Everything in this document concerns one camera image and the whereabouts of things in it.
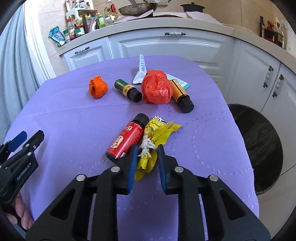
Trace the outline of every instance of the white door frame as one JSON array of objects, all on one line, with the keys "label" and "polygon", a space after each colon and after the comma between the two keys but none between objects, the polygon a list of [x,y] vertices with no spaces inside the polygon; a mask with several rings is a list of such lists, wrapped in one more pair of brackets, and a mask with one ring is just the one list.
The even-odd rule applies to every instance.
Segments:
[{"label": "white door frame", "polygon": [[24,3],[24,22],[30,57],[38,82],[42,85],[46,80],[55,78],[56,74],[45,49],[34,1],[27,0]]}]

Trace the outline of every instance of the cooking oil bottle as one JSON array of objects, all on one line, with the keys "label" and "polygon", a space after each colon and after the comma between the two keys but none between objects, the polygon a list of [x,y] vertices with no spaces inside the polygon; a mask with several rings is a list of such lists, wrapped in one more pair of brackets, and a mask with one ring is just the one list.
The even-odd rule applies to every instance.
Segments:
[{"label": "cooking oil bottle", "polygon": [[105,14],[105,18],[111,17],[111,19],[114,19],[114,18],[115,18],[115,20],[118,19],[117,10],[111,0],[106,1],[106,7],[104,8],[104,14]]}]

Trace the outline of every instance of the table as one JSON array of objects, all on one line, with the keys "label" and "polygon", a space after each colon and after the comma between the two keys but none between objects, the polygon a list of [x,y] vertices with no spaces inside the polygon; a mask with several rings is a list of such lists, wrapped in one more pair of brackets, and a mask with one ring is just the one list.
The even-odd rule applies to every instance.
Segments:
[{"label": "table", "polygon": [[[35,151],[39,167],[21,190],[35,220],[76,175],[98,175],[114,165],[105,151],[140,112],[181,124],[164,146],[166,154],[195,175],[219,176],[259,215],[244,141],[215,82],[184,58],[145,56],[145,62],[147,70],[159,69],[191,84],[191,113],[181,113],[173,99],[165,105],[134,103],[114,88],[119,78],[132,82],[138,57],[99,62],[46,81],[23,108],[6,141],[23,130],[29,137],[44,131],[45,139]],[[94,99],[88,87],[97,75],[109,88],[100,99]],[[157,168],[136,182],[129,196],[118,195],[117,209],[120,241],[177,240],[178,199],[163,194]]]}]

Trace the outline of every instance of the yellow snack wrapper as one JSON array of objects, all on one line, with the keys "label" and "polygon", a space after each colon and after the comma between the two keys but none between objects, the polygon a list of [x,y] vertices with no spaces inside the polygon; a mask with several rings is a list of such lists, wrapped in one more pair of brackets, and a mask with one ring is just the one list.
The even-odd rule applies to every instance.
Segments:
[{"label": "yellow snack wrapper", "polygon": [[144,129],[144,137],[141,144],[142,153],[137,165],[135,180],[142,179],[145,173],[151,172],[157,160],[157,146],[165,144],[173,131],[178,130],[181,125],[165,122],[161,117],[154,116]]}]

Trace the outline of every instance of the drawer handle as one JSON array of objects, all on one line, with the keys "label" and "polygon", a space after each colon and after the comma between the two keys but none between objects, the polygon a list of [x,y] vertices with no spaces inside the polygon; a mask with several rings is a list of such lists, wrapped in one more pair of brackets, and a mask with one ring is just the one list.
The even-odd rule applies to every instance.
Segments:
[{"label": "drawer handle", "polygon": [[167,32],[167,33],[165,33],[165,35],[181,36],[181,35],[186,35],[186,33],[177,33],[177,32],[169,33],[169,32]]},{"label": "drawer handle", "polygon": [[84,52],[84,51],[86,51],[86,50],[88,50],[88,49],[89,49],[89,47],[86,47],[86,48],[84,48],[83,50],[76,51],[75,54],[82,53],[82,52]]},{"label": "drawer handle", "polygon": [[276,83],[276,88],[275,88],[275,90],[274,90],[274,92],[273,92],[273,94],[272,94],[272,97],[277,97],[277,93],[276,93],[276,91],[279,89],[280,84],[283,82],[283,80],[284,80],[284,77],[283,77],[283,75],[281,74],[280,77],[279,77],[279,80],[278,80],[277,83]]},{"label": "drawer handle", "polygon": [[263,88],[268,87],[267,81],[269,80],[270,74],[273,70],[274,70],[273,67],[270,65],[268,68],[267,74],[265,75],[265,81],[263,83]]}]

